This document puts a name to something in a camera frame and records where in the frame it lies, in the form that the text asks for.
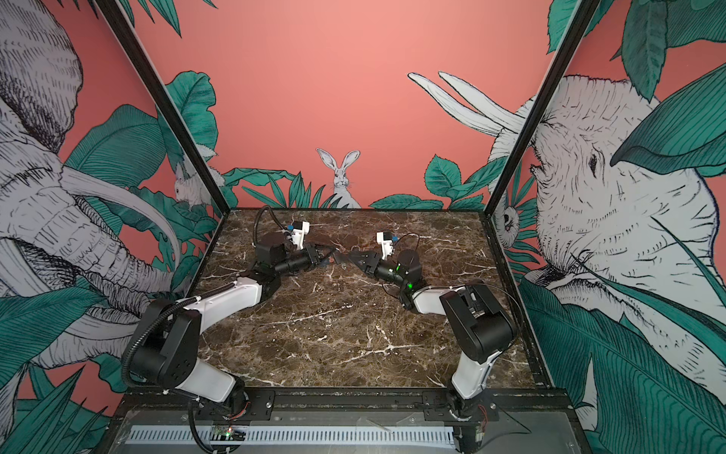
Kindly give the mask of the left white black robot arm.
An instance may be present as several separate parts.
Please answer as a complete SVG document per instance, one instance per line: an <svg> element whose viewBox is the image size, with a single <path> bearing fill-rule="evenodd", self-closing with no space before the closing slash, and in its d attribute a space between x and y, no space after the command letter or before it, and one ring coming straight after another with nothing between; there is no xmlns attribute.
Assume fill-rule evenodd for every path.
<svg viewBox="0 0 726 454"><path fill-rule="evenodd" d="M198 296L153 300L122 356L124 384L184 395L213 406L228 420L245 415L250 398L244 380L198 357L202 334L270 299L283 277L313 270L327 263L335 251L333 246L316 243L298 249L287 235L268 234L256 244L253 266L234 281Z"/></svg>

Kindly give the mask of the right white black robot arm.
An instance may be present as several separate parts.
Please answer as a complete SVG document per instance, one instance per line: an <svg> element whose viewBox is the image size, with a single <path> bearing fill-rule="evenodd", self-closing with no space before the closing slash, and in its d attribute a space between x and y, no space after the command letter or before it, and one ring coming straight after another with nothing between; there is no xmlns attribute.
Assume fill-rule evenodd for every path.
<svg viewBox="0 0 726 454"><path fill-rule="evenodd" d="M397 287L401 305L419 314L446 317L461 348L447 391L451 414L464 420L484 407L484 392L496 360L514 343L516 326L485 284L428 285L416 251L404 250L395 261L376 251L346 255L363 274Z"/></svg>

